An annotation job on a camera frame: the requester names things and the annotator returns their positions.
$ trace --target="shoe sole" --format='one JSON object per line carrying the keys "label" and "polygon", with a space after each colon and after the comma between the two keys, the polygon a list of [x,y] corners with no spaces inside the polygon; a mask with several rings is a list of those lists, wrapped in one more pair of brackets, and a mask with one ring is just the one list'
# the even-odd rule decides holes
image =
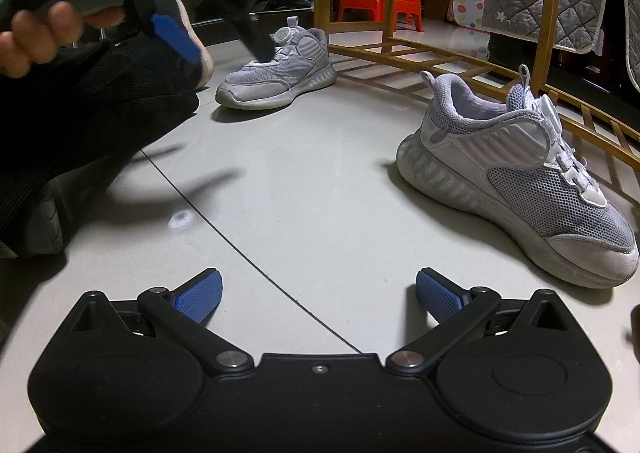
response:
{"label": "shoe sole", "polygon": [[451,208],[476,214],[505,230],[540,269],[559,279],[590,289],[611,289],[627,279],[613,280],[590,273],[559,255],[533,227],[509,207],[441,162],[422,145],[420,130],[398,147],[400,175],[414,188]]}
{"label": "shoe sole", "polygon": [[5,242],[21,258],[62,251],[62,228],[50,182],[32,195],[6,235]]}
{"label": "shoe sole", "polygon": [[321,90],[335,83],[338,73],[329,63],[326,67],[316,70],[308,75],[300,83],[294,84],[289,90],[273,97],[254,100],[237,100],[234,94],[222,84],[216,93],[216,101],[227,108],[236,110],[271,110],[289,106],[296,97],[314,90]]}
{"label": "shoe sole", "polygon": [[202,75],[200,77],[200,82],[198,83],[198,88],[202,88],[209,82],[209,80],[211,79],[211,76],[213,75],[213,66],[214,66],[213,58],[211,57],[211,54],[209,54],[209,51],[207,50],[206,46],[203,45],[202,41],[200,41],[200,38],[198,38],[196,33],[193,31],[193,27],[191,26],[191,21],[189,20],[189,14],[185,9],[184,4],[182,3],[182,0],[175,0],[175,3],[177,4],[178,9],[180,10],[180,21],[182,22],[182,26],[187,31],[187,35],[189,36],[189,39],[191,39],[191,41],[193,41],[196,44],[196,46],[200,49],[200,63],[202,64]]}

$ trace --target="sneaker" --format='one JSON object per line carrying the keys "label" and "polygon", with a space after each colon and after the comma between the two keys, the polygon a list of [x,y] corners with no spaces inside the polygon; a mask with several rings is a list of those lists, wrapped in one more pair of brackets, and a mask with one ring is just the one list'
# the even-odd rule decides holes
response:
{"label": "sneaker", "polygon": [[157,13],[152,17],[152,21],[156,28],[156,34],[187,62],[199,65],[197,87],[202,88],[213,75],[213,59],[193,31],[187,9],[180,0],[154,0],[154,4]]}
{"label": "sneaker", "polygon": [[638,268],[634,233],[562,139],[551,100],[534,99],[524,65],[520,75],[501,104],[455,74],[422,72],[433,100],[398,148],[400,173],[434,200],[502,227],[553,276],[620,285]]}
{"label": "sneaker", "polygon": [[266,110],[291,104],[300,94],[334,84],[334,70],[324,31],[303,29],[298,18],[273,34],[276,55],[268,63],[252,61],[229,74],[218,87],[216,101],[240,110]]}

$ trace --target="blue gripper pad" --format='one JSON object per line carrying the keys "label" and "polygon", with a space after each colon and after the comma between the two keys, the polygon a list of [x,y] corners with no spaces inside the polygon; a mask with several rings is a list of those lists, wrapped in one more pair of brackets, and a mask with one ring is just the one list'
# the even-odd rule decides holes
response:
{"label": "blue gripper pad", "polygon": [[462,299],[425,271],[415,278],[418,303],[433,318],[442,323],[450,315],[462,309]]}
{"label": "blue gripper pad", "polygon": [[183,59],[191,64],[200,61],[200,49],[172,18],[156,13],[151,17],[151,22],[154,24],[156,34]]}
{"label": "blue gripper pad", "polygon": [[180,292],[174,299],[174,307],[180,312],[202,323],[222,300],[222,276],[215,269],[199,281],[194,278],[193,286]]}

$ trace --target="tile floor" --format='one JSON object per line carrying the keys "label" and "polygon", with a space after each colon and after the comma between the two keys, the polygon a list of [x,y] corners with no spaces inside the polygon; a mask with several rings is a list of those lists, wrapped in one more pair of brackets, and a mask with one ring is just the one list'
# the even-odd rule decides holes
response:
{"label": "tile floor", "polygon": [[[486,54],[487,35],[433,22],[425,30],[398,35]],[[352,33],[332,41],[379,37]],[[416,75],[336,57],[342,78],[334,86],[276,112],[236,112],[219,107],[215,90],[251,57],[239,42],[210,52],[216,71],[199,94],[197,114],[137,154],[98,195],[57,274],[30,279],[37,287],[0,363],[0,451],[18,453],[38,438],[28,373],[86,290],[132,299],[217,267],[225,291],[209,327],[256,359],[265,351],[375,351],[384,358],[431,324],[411,286],[420,268],[433,267],[464,287],[487,285],[504,297],[557,290],[614,380],[599,434],[620,453],[638,453],[640,365],[630,314],[640,303],[639,274],[612,291],[564,284],[493,224],[405,184],[396,148],[420,125],[429,97],[412,86]],[[406,86],[413,95],[400,90]],[[588,144],[580,152],[638,230],[633,173]],[[0,281],[6,267],[0,265]]]}

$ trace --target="black shoe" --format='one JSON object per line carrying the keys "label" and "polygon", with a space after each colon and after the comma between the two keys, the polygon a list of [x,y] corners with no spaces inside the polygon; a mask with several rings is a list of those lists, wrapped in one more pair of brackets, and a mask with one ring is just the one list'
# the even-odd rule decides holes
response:
{"label": "black shoe", "polygon": [[25,200],[2,235],[2,242],[20,257],[55,255],[62,251],[62,228],[49,183]]}

